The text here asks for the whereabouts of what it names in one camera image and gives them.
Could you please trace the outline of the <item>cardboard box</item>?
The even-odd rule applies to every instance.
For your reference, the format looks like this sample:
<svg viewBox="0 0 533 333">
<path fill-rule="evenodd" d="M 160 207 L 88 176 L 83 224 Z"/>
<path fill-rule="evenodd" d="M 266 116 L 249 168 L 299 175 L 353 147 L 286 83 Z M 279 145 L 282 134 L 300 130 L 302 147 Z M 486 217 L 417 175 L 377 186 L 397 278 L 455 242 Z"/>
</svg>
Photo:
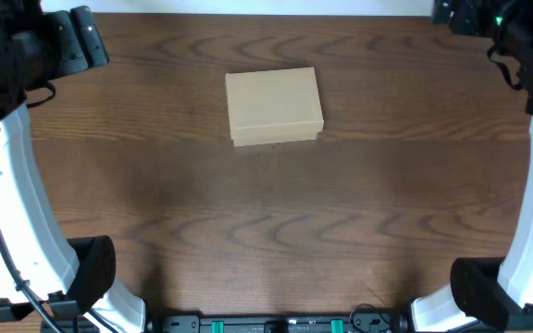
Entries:
<svg viewBox="0 0 533 333">
<path fill-rule="evenodd" d="M 324 128 L 313 68 L 228 73 L 225 85 L 236 147 L 313 141 Z"/>
</svg>

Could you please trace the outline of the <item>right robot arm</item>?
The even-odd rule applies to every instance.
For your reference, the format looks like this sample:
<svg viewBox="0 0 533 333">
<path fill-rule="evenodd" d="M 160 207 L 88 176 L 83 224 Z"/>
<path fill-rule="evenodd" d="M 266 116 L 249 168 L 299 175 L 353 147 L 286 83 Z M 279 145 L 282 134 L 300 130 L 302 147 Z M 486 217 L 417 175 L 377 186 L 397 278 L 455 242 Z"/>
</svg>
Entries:
<svg viewBox="0 0 533 333">
<path fill-rule="evenodd" d="M 437 1 L 431 19 L 456 34 L 490 40 L 488 60 L 525 95 L 527 165 L 517 186 L 514 233 L 504 255 L 460 257 L 440 289 L 410 302 L 408 332 L 533 330 L 533 1 Z"/>
</svg>

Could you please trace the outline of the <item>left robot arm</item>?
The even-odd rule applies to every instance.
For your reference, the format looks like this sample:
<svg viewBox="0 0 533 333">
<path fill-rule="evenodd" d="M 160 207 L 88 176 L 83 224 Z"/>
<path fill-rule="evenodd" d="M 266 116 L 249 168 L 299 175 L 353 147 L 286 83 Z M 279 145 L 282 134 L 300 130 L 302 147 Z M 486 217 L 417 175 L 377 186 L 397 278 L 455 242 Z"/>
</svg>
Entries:
<svg viewBox="0 0 533 333">
<path fill-rule="evenodd" d="M 28 93 L 108 61 L 89 7 L 0 1 L 0 323 L 38 313 L 51 332 L 146 329 L 145 302 L 117 279 L 112 240 L 62 233 L 32 147 Z"/>
</svg>

